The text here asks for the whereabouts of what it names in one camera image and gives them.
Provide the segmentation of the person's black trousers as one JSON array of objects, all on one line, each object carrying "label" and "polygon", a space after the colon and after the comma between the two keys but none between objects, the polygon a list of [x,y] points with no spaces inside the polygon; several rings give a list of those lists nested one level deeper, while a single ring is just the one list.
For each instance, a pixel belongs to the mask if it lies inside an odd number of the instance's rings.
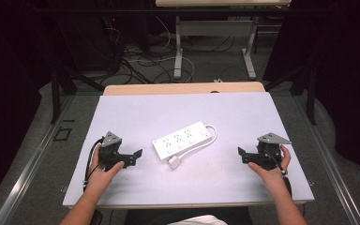
[{"label": "person's black trousers", "polygon": [[203,215],[215,216],[228,225],[253,225],[247,207],[128,210],[125,225],[168,225]]}]

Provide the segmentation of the white power plug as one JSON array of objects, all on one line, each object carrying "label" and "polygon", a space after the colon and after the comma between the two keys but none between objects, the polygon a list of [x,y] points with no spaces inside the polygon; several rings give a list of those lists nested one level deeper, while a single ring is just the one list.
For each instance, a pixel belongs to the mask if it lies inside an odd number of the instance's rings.
[{"label": "white power plug", "polygon": [[172,170],[175,170],[181,164],[181,158],[178,156],[173,156],[168,160],[168,164]]}]

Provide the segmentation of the white desk with metal legs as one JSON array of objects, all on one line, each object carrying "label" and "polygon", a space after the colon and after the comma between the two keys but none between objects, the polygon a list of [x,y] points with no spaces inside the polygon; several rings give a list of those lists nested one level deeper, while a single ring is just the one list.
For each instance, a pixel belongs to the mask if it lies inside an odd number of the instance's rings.
[{"label": "white desk with metal legs", "polygon": [[[292,0],[156,0],[159,8],[241,8],[241,9],[280,9],[288,6]],[[256,79],[256,72],[250,57],[254,39],[257,36],[259,16],[249,16],[248,20],[182,19],[175,17],[176,56],[173,77],[182,76],[183,48],[181,37],[244,37],[247,46],[242,50],[247,75]]]}]

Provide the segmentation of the person's right hand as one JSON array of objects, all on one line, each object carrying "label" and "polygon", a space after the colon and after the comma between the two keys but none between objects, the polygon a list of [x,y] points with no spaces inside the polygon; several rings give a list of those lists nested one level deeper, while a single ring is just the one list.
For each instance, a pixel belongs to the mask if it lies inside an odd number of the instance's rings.
[{"label": "person's right hand", "polygon": [[282,161],[280,163],[281,165],[280,168],[275,168],[273,170],[267,171],[262,167],[260,167],[259,165],[257,165],[256,163],[249,162],[248,164],[249,168],[261,177],[265,187],[270,192],[280,191],[281,189],[288,191],[284,179],[284,173],[288,171],[288,166],[291,161],[291,155],[289,150],[284,145],[281,144],[279,147],[283,153]]}]

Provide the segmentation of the person's left hand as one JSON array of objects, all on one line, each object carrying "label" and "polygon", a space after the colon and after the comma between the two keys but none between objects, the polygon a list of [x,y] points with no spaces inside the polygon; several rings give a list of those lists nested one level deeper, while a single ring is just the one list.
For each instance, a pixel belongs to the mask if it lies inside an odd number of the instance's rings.
[{"label": "person's left hand", "polygon": [[92,161],[89,166],[89,173],[87,175],[87,185],[85,188],[86,192],[93,194],[104,193],[113,178],[125,165],[123,161],[117,162],[111,169],[105,172],[104,166],[101,166],[98,161],[99,150],[100,145],[98,144],[94,149]]}]

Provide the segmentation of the dark curtain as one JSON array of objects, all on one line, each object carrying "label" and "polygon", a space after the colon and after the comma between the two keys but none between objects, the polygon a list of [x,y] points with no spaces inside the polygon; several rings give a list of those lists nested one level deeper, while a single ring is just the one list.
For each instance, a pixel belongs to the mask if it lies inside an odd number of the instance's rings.
[{"label": "dark curtain", "polygon": [[21,0],[0,0],[0,185],[38,109],[39,89],[48,81]]},{"label": "dark curtain", "polygon": [[331,28],[318,56],[316,98],[335,124],[337,152],[360,166],[360,0],[292,0],[290,8],[335,8],[337,15],[285,18],[263,78],[271,82],[301,66]]}]

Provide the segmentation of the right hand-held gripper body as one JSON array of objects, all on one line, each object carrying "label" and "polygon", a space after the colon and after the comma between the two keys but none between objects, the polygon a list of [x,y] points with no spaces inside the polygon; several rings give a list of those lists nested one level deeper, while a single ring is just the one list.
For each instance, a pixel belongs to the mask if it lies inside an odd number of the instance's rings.
[{"label": "right hand-held gripper body", "polygon": [[282,160],[280,145],[291,144],[292,142],[278,136],[273,132],[258,137],[258,153],[262,159],[259,165],[267,171],[273,170],[276,167],[281,167],[280,163]]}]

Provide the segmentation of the white power strip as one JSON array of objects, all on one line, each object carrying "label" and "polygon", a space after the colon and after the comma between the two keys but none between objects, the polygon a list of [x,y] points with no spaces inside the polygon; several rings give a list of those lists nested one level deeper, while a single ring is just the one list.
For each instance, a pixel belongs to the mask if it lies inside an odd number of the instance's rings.
[{"label": "white power strip", "polygon": [[217,130],[203,122],[194,123],[153,141],[160,160],[181,156],[189,150],[206,146],[216,140]]}]

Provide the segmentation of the person's white shirt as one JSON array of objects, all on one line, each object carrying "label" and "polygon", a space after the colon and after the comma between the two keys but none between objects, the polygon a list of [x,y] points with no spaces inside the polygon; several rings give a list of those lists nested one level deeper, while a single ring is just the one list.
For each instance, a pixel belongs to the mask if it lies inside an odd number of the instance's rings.
[{"label": "person's white shirt", "polygon": [[212,216],[203,215],[198,217],[186,218],[180,221],[169,223],[168,225],[228,225],[225,221]]}]

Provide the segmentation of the dark equipment cabinet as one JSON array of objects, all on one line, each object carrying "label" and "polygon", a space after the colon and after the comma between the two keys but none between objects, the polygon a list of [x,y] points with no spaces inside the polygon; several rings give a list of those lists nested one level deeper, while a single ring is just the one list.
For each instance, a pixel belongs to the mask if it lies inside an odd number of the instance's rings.
[{"label": "dark equipment cabinet", "polygon": [[67,15],[56,21],[80,71],[119,70],[123,45],[118,32],[107,30],[102,18]]}]

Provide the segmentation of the black horizontal frame bar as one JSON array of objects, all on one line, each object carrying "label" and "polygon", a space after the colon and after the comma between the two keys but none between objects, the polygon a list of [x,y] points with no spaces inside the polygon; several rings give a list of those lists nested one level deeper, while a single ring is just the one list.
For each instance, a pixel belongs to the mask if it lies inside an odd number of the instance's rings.
[{"label": "black horizontal frame bar", "polygon": [[59,8],[33,8],[37,14],[65,14],[65,15],[175,15],[175,16],[199,16],[199,15],[281,15],[281,16],[307,16],[326,15],[328,8],[314,9],[241,9],[241,8],[152,8],[152,9],[59,9]]}]

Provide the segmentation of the black metal stand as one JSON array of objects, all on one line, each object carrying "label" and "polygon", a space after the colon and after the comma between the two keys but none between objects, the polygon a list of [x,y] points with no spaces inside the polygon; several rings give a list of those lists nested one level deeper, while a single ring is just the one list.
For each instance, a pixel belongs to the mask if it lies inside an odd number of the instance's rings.
[{"label": "black metal stand", "polygon": [[98,91],[103,91],[105,87],[91,79],[85,77],[81,72],[59,63],[51,67],[51,87],[52,87],[52,121],[54,124],[61,114],[60,90],[67,95],[75,95],[78,91],[74,80],[79,80]]},{"label": "black metal stand", "polygon": [[304,91],[307,91],[306,115],[312,125],[316,125],[315,121],[315,94],[317,81],[317,68],[314,66],[296,67],[290,72],[280,76],[276,80],[264,86],[266,91],[269,91],[281,83],[294,79],[290,88],[292,96],[300,96]]}]

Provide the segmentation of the black floor socket frame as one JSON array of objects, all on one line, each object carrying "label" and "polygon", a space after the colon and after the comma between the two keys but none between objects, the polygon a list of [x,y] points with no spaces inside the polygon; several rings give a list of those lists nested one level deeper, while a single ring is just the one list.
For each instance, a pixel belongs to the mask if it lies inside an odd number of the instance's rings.
[{"label": "black floor socket frame", "polygon": [[65,142],[69,138],[71,131],[71,128],[60,127],[53,135],[53,140],[55,142]]}]

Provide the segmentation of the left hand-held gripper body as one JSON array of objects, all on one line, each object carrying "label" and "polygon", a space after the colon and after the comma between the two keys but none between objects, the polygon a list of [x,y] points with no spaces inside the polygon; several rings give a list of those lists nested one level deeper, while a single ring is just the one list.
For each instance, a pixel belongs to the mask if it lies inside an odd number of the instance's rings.
[{"label": "left hand-held gripper body", "polygon": [[118,152],[121,144],[122,139],[110,131],[103,138],[98,153],[98,163],[105,172],[109,171],[116,163],[124,160]]}]

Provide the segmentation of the aluminium floor rail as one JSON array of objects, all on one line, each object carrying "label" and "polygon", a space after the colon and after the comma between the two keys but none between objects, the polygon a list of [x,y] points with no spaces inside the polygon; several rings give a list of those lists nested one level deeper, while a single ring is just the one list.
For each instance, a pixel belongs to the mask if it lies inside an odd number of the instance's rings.
[{"label": "aluminium floor rail", "polygon": [[62,205],[68,170],[53,153],[60,124],[51,113],[45,97],[0,186],[0,225],[56,225],[68,211]]},{"label": "aluminium floor rail", "polygon": [[317,127],[313,125],[308,118],[304,100],[301,97],[295,97],[293,101],[307,123],[307,127],[310,130],[315,143],[318,144],[318,156],[334,188],[334,191],[337,194],[337,198],[340,201],[343,211],[345,212],[351,225],[360,225],[360,211],[338,170],[338,165],[335,159],[324,143],[323,137]]}]

